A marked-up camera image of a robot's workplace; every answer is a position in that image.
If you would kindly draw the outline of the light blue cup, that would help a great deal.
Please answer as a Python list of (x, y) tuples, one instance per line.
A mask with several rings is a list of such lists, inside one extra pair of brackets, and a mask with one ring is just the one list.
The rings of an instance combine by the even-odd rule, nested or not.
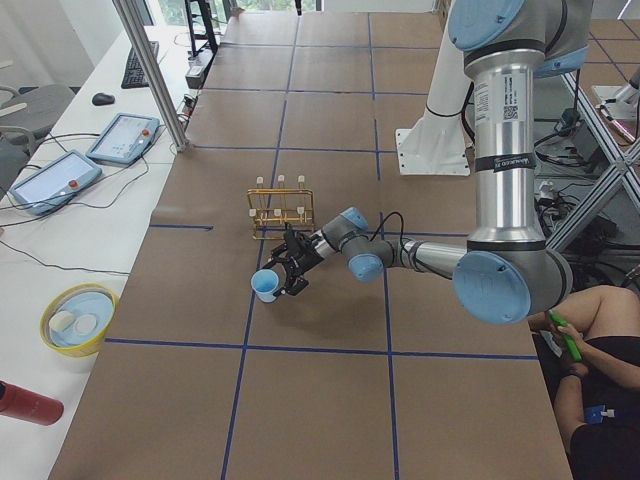
[(257, 270), (251, 277), (250, 285), (257, 298), (263, 303), (272, 303), (276, 300), (279, 291), (279, 276), (271, 269)]

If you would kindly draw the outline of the teach pendant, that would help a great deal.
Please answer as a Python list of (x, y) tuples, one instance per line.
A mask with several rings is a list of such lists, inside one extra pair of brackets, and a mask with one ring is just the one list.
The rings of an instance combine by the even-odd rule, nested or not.
[(49, 165), (16, 183), (9, 193), (18, 207), (41, 216), (67, 204), (91, 186), (102, 169), (77, 150), (70, 150)]
[(160, 121), (130, 113), (118, 113), (102, 131), (86, 156), (99, 163), (129, 166), (153, 142)]

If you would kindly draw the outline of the yellow bowl with blue lid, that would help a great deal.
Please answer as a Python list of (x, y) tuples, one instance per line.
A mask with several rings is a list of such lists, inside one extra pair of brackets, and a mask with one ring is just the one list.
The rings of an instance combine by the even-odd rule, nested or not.
[(97, 353), (119, 303), (118, 296), (97, 283), (71, 287), (44, 310), (39, 333), (59, 354), (82, 358)]

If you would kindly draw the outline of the black computer mouse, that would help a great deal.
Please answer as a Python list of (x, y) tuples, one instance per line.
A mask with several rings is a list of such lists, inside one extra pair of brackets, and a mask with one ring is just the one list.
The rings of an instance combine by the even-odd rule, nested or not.
[(107, 106), (115, 103), (115, 96), (103, 92), (96, 93), (91, 100), (94, 106)]

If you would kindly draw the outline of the black keyboard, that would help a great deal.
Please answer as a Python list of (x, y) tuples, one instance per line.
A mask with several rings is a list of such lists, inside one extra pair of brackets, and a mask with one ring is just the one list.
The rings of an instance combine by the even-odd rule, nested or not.
[(146, 78), (142, 63), (134, 48), (131, 47), (125, 63), (121, 88), (134, 89), (148, 86), (149, 82)]

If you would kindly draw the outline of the aluminium frame post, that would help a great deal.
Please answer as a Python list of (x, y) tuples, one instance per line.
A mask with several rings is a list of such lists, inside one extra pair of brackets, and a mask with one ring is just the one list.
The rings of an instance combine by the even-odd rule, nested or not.
[(150, 40), (135, 2), (115, 0), (114, 6), (120, 16), (131, 46), (142, 64), (152, 96), (164, 121), (164, 125), (171, 136), (173, 145), (177, 152), (183, 152), (186, 150), (189, 141), (178, 119), (178, 114), (174, 109), (173, 101), (156, 57), (151, 50)]

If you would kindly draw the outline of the lower teach pendant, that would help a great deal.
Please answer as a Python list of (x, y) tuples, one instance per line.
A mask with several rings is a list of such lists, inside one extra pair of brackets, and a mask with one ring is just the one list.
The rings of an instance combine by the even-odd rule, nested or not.
[(41, 216), (67, 204), (91, 186), (102, 169), (77, 150), (70, 150), (49, 165), (16, 183), (9, 193), (18, 207)]

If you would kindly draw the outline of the green phone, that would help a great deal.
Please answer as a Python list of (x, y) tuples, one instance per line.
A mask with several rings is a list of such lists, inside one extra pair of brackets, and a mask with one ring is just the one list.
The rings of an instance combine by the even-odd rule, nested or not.
[[(567, 327), (568, 326), (568, 322), (561, 315), (559, 315), (557, 312), (555, 312), (553, 310), (550, 310), (549, 311), (549, 316), (550, 316), (552, 322), (557, 327)], [(580, 350), (578, 349), (578, 346), (577, 346), (575, 340), (569, 334), (563, 333), (562, 336), (563, 336), (563, 340), (565, 342), (565, 345), (567, 347), (567, 350), (570, 353), (572, 359), (575, 362), (582, 362), (583, 361), (583, 357), (581, 355)]]

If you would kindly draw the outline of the seated person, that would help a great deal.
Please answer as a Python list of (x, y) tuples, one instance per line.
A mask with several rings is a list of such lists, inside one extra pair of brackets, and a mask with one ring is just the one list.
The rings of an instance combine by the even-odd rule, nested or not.
[[(576, 479), (639, 476), (639, 297), (608, 285), (570, 295), (527, 322), (559, 433)], [(583, 357), (575, 362), (562, 334)]]

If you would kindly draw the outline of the upper teach pendant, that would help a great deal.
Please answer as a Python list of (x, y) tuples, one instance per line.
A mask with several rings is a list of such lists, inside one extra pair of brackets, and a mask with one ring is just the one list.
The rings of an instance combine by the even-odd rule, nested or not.
[(160, 121), (130, 113), (118, 113), (102, 131), (86, 156), (99, 163), (129, 166), (153, 142)]

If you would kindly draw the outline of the red cylinder bottle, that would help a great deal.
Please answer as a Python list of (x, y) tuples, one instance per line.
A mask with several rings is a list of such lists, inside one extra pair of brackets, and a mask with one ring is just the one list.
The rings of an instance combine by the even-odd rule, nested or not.
[(49, 426), (56, 423), (63, 413), (64, 405), (61, 401), (1, 382), (2, 415)]

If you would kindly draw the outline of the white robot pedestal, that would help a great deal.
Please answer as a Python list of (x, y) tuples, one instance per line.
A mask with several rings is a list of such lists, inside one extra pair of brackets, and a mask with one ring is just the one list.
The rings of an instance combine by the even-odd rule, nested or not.
[(471, 80), (463, 53), (449, 37), (448, 12), (423, 115), (410, 129), (395, 132), (399, 172), (405, 176), (467, 176), (461, 120)]

